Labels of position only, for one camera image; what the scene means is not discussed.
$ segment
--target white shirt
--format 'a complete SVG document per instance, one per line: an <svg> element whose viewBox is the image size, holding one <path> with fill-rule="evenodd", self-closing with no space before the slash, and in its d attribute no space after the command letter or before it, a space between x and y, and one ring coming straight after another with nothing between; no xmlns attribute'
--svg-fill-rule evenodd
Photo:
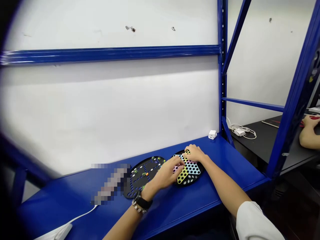
<svg viewBox="0 0 320 240"><path fill-rule="evenodd" d="M240 240L285 240L256 202L241 204L236 229Z"/></svg>

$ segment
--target person's arm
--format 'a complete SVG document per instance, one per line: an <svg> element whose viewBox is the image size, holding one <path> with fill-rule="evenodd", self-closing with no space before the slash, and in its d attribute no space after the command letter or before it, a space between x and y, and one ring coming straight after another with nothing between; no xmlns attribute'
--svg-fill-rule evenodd
<svg viewBox="0 0 320 240"><path fill-rule="evenodd" d="M146 184L145 188L141 192L141 197L148 202L151 201L160 189L168 187L177 180L177 177L181 173L184 165L184 162L179 158L179 156L175 156L166 161L154 178ZM172 171L174 166L179 166L175 173ZM142 216L142 212L138 213L138 211L131 205L103 240L131 239Z"/></svg>
<svg viewBox="0 0 320 240"><path fill-rule="evenodd" d="M222 203L234 217L237 217L240 205L245 201L251 201L251 199L231 177L222 171L208 155L203 153L200 147L190 144L186 149L190 150L190 154L184 153L183 156L191 161L200 162L204 166Z"/></svg>
<svg viewBox="0 0 320 240"><path fill-rule="evenodd" d="M311 119L307 115L302 121L304 128L299 136L301 146L310 149L320 149L320 135L314 133L314 127L320 122L320 118Z"/></svg>

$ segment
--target blue metal frame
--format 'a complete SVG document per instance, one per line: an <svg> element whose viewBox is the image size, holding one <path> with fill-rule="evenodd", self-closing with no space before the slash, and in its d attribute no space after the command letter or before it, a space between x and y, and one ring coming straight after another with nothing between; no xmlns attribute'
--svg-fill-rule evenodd
<svg viewBox="0 0 320 240"><path fill-rule="evenodd" d="M223 97L227 96L227 75L222 75L223 63L227 55L227 37L228 37L228 0L218 0L218 43L221 46L218 56L219 67L219 132L227 139L226 129L222 118L226 117L227 103Z"/></svg>
<svg viewBox="0 0 320 240"><path fill-rule="evenodd" d="M84 48L4 51L1 65L42 64L58 62L116 61L220 54L219 45Z"/></svg>
<svg viewBox="0 0 320 240"><path fill-rule="evenodd" d="M26 178L27 171L22 167L18 167L15 171L13 186L11 190L11 201L14 208L17 208L22 202Z"/></svg>
<svg viewBox="0 0 320 240"><path fill-rule="evenodd" d="M224 61L222 76L219 76L219 80L227 74L228 66L230 64L232 54L239 38L245 16L248 12L250 2L251 0L243 0L235 31L232 36L230 48L226 60ZM226 96L222 95L222 93L225 92L226 86L222 87L219 82L219 98L222 100L222 102L231 101L235 103L283 112L268 168L266 170L266 175L270 179L275 180L282 170L283 164L289 153L290 146L295 137L297 127L299 126L300 121L303 117L304 111L312 94L316 80L319 77L319 74L320 0L317 0L285 106L227 98ZM225 116L223 113L221 114L221 109L219 113L220 120L222 122L225 121Z"/></svg>
<svg viewBox="0 0 320 240"><path fill-rule="evenodd" d="M279 176L320 74L320 0L316 1L266 175Z"/></svg>
<svg viewBox="0 0 320 240"><path fill-rule="evenodd" d="M222 123L223 123L224 129L229 129L225 117L222 117ZM231 144L231 146L233 146L235 148L230 131L226 130L226 135L227 135L228 142Z"/></svg>
<svg viewBox="0 0 320 240"><path fill-rule="evenodd" d="M259 107L259 108L264 108L264 109L269 109L277 112L283 112L284 106L281 105L274 105L274 104L269 104L269 103L261 103L261 102L253 102L253 101L247 101L247 100L240 100L240 99L235 99L235 98L222 98L225 101L229 102L235 102L235 103L241 103L253 107Z"/></svg>
<svg viewBox="0 0 320 240"><path fill-rule="evenodd" d="M273 104L252 102L227 98L227 70L237 44L251 0L243 0L237 24L227 52L228 1L218 0L218 45L198 46L156 46L134 48L91 48L91 49L57 49L57 50L21 50L4 51L0 64L3 66L20 64L41 64L80 61L116 61L130 59L171 58L182 56L218 55L219 64L219 129L220 134L233 145L232 137L226 123L226 101L261 107L283 112L280 128L272 150L266 171L269 178L279 176L286 154L294 139L297 126L303 116L304 109L320 73L320 0L316 1L308 32L302 48L298 66L285 107ZM50 177L28 157L12 144L3 141L8 155L19 165L17 169L13 195L15 204L21 202L23 195L22 182L27 171L42 183L50 181Z"/></svg>
<svg viewBox="0 0 320 240"><path fill-rule="evenodd" d="M238 16L238 20L237 20L236 26L233 31L229 51L227 53L226 60L224 61L224 66L223 66L223 71L222 71L223 75L227 74L227 70L228 70L234 49L236 48L237 41L239 39L239 35L241 32L244 20L246 19L246 15L248 13L250 3L251 3L251 0L243 0L243 2L242 2L240 13Z"/></svg>
<svg viewBox="0 0 320 240"><path fill-rule="evenodd" d="M34 164L24 153L13 146L3 136L1 136L1 143L9 158L22 169L29 172L40 184L45 185L52 180L45 171Z"/></svg>

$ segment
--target hand on mouse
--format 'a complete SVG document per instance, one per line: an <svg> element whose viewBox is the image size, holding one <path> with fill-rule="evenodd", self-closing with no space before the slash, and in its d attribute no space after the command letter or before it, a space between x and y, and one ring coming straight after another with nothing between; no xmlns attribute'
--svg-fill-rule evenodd
<svg viewBox="0 0 320 240"><path fill-rule="evenodd" d="M304 127L314 128L320 122L320 118L319 119L311 119L311 117L314 117L314 116L307 115L307 116L305 116L304 119L302 119L302 121L304 123Z"/></svg>

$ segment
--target left hand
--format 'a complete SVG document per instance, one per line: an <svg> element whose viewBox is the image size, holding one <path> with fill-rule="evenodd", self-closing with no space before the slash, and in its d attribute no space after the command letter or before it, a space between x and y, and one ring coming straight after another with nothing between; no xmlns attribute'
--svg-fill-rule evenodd
<svg viewBox="0 0 320 240"><path fill-rule="evenodd" d="M178 166L178 169L173 173L174 166ZM185 163L179 156L174 156L166 161L154 176L154 178L150 181L152 184L160 189L166 188L170 186L177 180L177 177L182 172Z"/></svg>

